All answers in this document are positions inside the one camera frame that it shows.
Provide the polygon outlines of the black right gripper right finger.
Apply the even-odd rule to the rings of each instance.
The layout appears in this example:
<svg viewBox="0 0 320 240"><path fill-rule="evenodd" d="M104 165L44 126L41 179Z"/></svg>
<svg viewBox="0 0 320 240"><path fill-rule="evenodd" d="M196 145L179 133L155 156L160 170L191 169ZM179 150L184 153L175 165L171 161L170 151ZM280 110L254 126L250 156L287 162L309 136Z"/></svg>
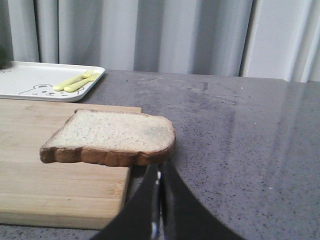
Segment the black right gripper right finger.
<svg viewBox="0 0 320 240"><path fill-rule="evenodd" d="M192 194L171 161L160 166L161 204L166 240L241 240Z"/></svg>

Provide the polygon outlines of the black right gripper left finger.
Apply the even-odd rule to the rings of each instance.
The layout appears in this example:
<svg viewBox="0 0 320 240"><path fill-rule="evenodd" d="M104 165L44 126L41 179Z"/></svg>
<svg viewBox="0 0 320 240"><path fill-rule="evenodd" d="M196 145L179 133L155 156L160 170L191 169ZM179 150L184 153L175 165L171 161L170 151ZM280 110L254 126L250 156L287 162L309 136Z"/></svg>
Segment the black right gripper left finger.
<svg viewBox="0 0 320 240"><path fill-rule="evenodd" d="M160 227L158 165L150 164L134 196L93 240L157 240Z"/></svg>

